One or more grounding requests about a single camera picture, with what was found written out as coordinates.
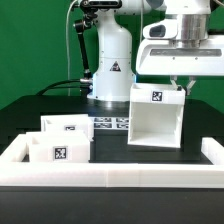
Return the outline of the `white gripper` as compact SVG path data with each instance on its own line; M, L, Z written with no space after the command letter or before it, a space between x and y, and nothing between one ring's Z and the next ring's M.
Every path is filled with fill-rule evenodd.
M199 48L176 48L168 40L144 39L137 53L139 75L170 76L178 89L176 76L190 76L186 94L196 83L194 76L224 76L224 36L211 35Z

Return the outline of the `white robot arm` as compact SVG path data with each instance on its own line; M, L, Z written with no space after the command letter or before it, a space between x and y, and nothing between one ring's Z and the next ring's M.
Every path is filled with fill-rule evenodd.
M135 76L224 76L224 35L209 34L211 0L87 0L99 38L99 68L90 97L127 101ZM131 69L132 36L116 14L163 11L165 18L141 29L143 40Z

